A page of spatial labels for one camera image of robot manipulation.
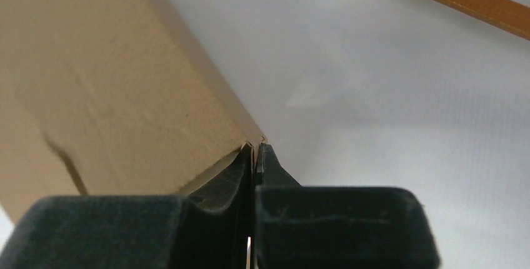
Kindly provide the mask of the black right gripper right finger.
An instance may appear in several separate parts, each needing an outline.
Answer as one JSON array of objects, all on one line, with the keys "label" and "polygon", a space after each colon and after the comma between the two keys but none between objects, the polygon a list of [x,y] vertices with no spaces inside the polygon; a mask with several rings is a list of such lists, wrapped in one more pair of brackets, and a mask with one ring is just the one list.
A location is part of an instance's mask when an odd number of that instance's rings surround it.
[{"label": "black right gripper right finger", "polygon": [[422,204],[409,190],[302,186],[261,144],[254,260],[259,268],[439,268]]}]

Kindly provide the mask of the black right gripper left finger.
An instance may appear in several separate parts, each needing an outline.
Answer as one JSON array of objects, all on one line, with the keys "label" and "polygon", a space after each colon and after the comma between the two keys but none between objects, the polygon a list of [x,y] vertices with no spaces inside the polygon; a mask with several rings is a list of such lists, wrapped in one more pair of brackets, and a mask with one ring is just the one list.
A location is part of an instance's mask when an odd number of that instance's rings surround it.
[{"label": "black right gripper left finger", "polygon": [[188,195],[50,196],[16,225],[2,268],[245,268],[253,148]]}]

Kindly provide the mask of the brown cardboard box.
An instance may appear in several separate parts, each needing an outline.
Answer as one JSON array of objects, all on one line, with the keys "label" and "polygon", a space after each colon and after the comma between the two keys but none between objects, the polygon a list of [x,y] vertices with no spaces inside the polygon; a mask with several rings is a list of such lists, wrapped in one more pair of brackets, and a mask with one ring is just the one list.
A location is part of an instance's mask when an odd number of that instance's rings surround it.
[{"label": "brown cardboard box", "polygon": [[250,114],[168,0],[1,0],[1,205],[175,193]]}]

